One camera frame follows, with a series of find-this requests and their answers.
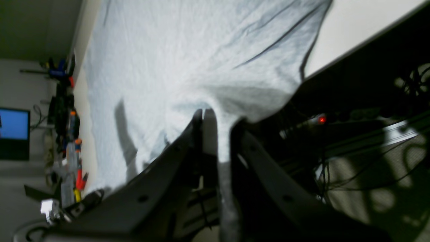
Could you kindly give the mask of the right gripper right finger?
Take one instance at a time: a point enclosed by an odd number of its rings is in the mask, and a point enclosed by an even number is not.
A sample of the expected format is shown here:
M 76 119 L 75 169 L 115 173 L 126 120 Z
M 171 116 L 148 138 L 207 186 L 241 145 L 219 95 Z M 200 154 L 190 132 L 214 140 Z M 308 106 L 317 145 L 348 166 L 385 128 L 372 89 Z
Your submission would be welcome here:
M 294 181 L 244 127 L 234 126 L 232 192 L 243 242 L 390 242 L 384 230 L 323 204 Z

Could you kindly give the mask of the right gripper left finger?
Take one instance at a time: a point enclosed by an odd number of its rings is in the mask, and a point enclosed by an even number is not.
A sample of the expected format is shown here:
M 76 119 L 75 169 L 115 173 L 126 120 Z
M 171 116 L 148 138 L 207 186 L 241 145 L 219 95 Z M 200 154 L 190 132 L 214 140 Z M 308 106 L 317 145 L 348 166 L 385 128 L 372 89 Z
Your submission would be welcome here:
M 45 242 L 189 242 L 219 224 L 217 161 L 203 153 L 203 111 L 149 167 L 101 200 L 97 190 L 67 210 Z

